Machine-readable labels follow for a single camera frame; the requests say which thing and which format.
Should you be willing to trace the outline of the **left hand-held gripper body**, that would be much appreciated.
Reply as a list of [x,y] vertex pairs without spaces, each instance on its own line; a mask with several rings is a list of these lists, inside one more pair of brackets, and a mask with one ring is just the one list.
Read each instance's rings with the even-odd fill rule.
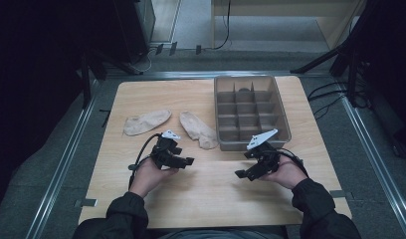
[[173,158],[175,156],[178,157],[178,154],[173,154],[171,152],[172,148],[178,147],[177,139],[180,139],[180,136],[170,129],[163,132],[158,137],[157,143],[151,152],[151,158],[154,160],[158,168],[161,168],[162,166],[179,168],[173,166]]

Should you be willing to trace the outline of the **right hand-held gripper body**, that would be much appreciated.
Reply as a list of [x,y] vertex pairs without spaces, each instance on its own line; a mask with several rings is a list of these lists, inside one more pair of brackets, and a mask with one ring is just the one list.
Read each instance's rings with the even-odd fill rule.
[[253,151],[257,154],[256,164],[266,166],[269,171],[273,170],[279,162],[278,152],[268,143],[268,140],[277,132],[278,130],[274,128],[267,132],[253,135],[247,145],[247,151]]

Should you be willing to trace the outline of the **beige ankle sock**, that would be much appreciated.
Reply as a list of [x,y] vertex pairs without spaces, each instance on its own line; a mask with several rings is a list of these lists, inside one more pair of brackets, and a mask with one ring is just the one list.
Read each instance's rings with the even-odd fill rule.
[[198,116],[191,112],[180,113],[180,123],[192,140],[197,140],[203,149],[212,149],[218,146],[217,134]]
[[129,136],[139,135],[164,124],[170,117],[170,110],[159,110],[131,117],[125,121],[123,132]]

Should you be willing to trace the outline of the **grey divided storage box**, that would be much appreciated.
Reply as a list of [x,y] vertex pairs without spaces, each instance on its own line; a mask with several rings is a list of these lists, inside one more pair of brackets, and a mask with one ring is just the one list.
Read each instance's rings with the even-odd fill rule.
[[[242,88],[251,91],[241,93]],[[278,132],[268,140],[273,147],[282,147],[292,139],[274,77],[217,77],[214,100],[217,137],[223,151],[246,151],[253,135],[274,128]]]

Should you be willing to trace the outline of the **person's right hand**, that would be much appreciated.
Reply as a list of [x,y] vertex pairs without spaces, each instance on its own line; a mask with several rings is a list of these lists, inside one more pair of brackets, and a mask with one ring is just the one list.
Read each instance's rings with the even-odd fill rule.
[[300,182],[307,179],[304,172],[288,157],[281,156],[276,172],[260,177],[260,180],[275,182],[287,189],[294,189]]

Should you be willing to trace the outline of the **person's left hand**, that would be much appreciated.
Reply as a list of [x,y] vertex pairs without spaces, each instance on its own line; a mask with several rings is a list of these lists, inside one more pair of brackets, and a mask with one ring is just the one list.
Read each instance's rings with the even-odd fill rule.
[[167,179],[177,172],[177,168],[159,169],[153,160],[148,158],[140,164],[128,191],[144,198],[164,179]]

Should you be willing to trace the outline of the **grey tape strip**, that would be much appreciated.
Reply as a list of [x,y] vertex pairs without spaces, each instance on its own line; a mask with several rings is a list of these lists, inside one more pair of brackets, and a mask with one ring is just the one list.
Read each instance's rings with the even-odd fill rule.
[[95,207],[98,201],[96,199],[83,198],[75,202],[76,207]]
[[329,194],[332,198],[345,198],[347,200],[353,200],[353,194],[344,190],[330,190]]

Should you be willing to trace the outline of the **black metal stand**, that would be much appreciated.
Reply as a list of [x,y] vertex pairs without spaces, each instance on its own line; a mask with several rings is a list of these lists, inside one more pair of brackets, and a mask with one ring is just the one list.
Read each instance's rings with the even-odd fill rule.
[[132,66],[123,63],[92,48],[84,49],[81,57],[81,78],[83,83],[83,108],[85,109],[92,101],[92,88],[90,73],[93,73],[98,80],[104,81],[107,76],[104,62],[110,63],[128,75],[142,75],[143,71],[135,70]]

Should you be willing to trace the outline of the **dark cabinet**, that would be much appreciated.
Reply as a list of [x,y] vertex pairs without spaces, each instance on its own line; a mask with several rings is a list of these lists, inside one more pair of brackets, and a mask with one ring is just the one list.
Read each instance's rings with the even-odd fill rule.
[[155,24],[151,0],[113,0],[126,46],[126,61],[133,63],[149,52]]

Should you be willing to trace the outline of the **black tripod stand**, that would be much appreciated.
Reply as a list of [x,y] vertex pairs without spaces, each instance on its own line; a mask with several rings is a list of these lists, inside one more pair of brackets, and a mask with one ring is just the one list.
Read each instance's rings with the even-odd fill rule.
[[406,0],[367,0],[354,28],[337,47],[295,69],[303,74],[334,59],[329,72],[349,71],[346,96],[357,105],[357,70],[365,66],[367,79],[396,109],[406,110]]

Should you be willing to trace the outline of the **light wooden shelf unit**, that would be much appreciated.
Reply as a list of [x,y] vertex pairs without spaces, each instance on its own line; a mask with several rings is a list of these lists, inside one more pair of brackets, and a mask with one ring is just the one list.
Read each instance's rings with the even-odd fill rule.
[[210,0],[211,34],[215,41],[216,16],[315,17],[330,49],[345,37],[367,0]]

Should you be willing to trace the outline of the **metal floor rail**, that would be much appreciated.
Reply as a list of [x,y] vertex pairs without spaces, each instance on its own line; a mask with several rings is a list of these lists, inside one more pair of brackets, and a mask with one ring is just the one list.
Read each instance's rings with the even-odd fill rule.
[[372,136],[368,132],[365,123],[358,112],[358,109],[354,108],[347,99],[344,99],[342,104],[350,118],[354,130],[360,139],[364,151],[396,216],[396,219],[406,237],[406,200],[403,198],[400,189],[387,169]]
[[73,132],[71,133],[68,143],[65,146],[63,154],[59,160],[53,177],[43,195],[39,207],[35,213],[33,221],[25,239],[40,239],[44,228],[48,222],[50,214],[57,201],[63,183],[68,174],[68,170],[77,151],[80,140],[83,136],[86,125],[92,114],[96,102],[96,94],[100,91],[102,84],[98,80],[92,81],[92,97],[90,101],[82,108],[79,118],[76,121]]

